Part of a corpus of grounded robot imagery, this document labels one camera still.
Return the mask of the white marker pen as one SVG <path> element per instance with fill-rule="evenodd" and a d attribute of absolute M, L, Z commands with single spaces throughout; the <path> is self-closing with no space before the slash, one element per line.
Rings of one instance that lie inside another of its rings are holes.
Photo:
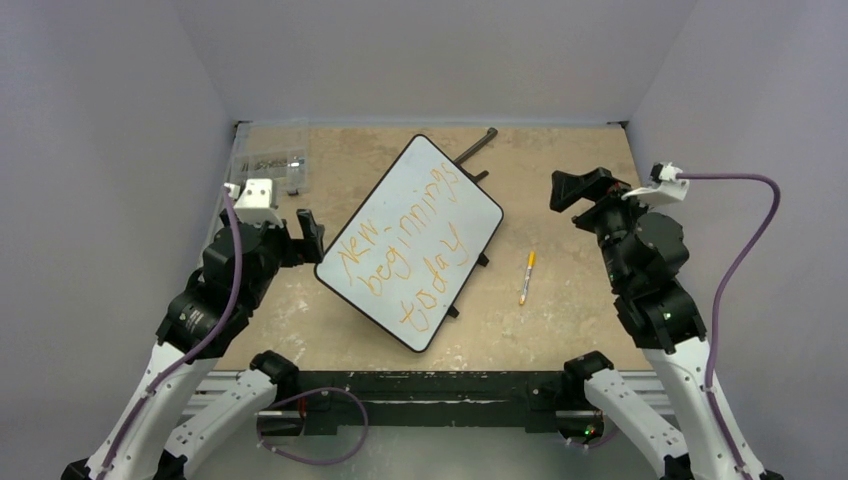
<path fill-rule="evenodd" d="M 531 278 L 532 278 L 532 271 L 533 271 L 532 265 L 528 265 L 525 269 L 521 293 L 520 293 L 520 297 L 519 297 L 519 305 L 521 305 L 521 306 L 525 305 L 525 303 L 527 301 L 527 296 L 528 296 L 528 293 L 529 293 L 529 284 L 530 284 L 530 281 L 531 281 Z"/>

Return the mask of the white whiteboard black frame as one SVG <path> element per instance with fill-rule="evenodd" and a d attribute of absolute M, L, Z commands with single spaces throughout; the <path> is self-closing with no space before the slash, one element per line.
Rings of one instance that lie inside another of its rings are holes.
<path fill-rule="evenodd" d="M 418 134 L 331 242 L 314 275 L 420 353 L 454 315 L 503 219 L 502 207 Z"/>

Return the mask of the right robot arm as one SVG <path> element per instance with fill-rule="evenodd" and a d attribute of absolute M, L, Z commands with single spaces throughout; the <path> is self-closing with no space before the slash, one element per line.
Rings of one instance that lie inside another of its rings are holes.
<path fill-rule="evenodd" d="M 678 281 L 689 259 L 682 226 L 659 207 L 684 200 L 695 175 L 657 163 L 650 182 L 633 187 L 605 168 L 551 176 L 549 206 L 597 240 L 617 317 L 652 366 L 673 410 L 667 420 L 639 397 L 603 354 L 563 366 L 561 392 L 576 407 L 591 405 L 622 432 L 660 479 L 771 479 L 746 441 L 717 373 L 719 320 L 704 321 Z"/>

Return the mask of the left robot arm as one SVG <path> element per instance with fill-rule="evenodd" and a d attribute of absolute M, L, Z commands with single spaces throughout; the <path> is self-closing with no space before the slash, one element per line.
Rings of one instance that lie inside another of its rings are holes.
<path fill-rule="evenodd" d="M 182 418 L 279 270 L 322 261 L 324 226 L 308 209 L 296 214 L 302 238 L 291 237 L 283 220 L 251 225 L 239 214 L 221 213 L 223 225 L 200 267 L 167 306 L 142 380 L 119 422 L 94 454 L 68 464 L 62 478 L 189 479 L 249 415 L 295 402 L 297 367 L 266 351 L 233 390 L 193 418 Z"/>

